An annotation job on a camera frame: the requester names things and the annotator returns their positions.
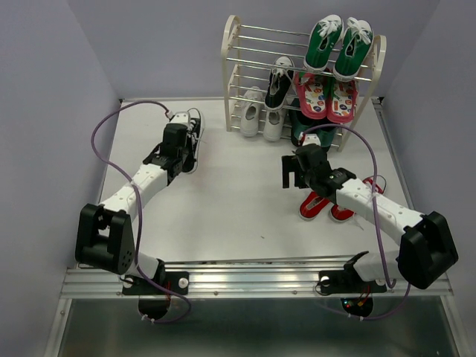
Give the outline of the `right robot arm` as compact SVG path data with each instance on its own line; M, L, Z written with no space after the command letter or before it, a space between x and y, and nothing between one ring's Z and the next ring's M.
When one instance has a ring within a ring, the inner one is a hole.
M331 168L327 154L317 144L302 146L281 158L283 187L289 176L295 186L309 188L318 196L351 210L374 224L377 233L387 234L397 250L371 254L361 252L348 260L342 278L330 280L359 290L376 280L403 279L418 289L427 289L458 260L456 246L446 218L411 210L372 189L354 173Z

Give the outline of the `black canvas sneaker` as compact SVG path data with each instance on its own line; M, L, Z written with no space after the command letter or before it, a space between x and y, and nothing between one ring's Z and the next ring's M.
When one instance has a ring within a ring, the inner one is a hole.
M276 112L283 108L286 96L291 88L294 71L293 61L286 56L275 60L269 74L268 89L264 104L270 112Z
M187 128L187 156L183 164L183 172L193 173L198 167L199 145L205 130L205 118L195 107L189 109L190 116Z

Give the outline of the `white sneaker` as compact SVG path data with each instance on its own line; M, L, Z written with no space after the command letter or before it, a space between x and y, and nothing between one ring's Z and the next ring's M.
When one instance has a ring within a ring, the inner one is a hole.
M267 111L263 137L267 141L275 142L281 138L287 110L281 109L276 112Z
M263 93L257 86L251 87L243 95L240 117L240 132L250 138L259 130L260 113L263 107Z

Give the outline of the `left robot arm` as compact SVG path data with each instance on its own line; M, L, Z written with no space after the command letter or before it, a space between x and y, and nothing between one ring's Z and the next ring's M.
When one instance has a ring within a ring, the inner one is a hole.
M138 171L118 192L98 205L80 211L75 259L77 262L117 275L132 275L148 292L166 286L163 260L136 248L132 223L138 209L169 186L180 173L198 166L199 140L204 126L194 118L188 125L169 123L163 140L143 160Z

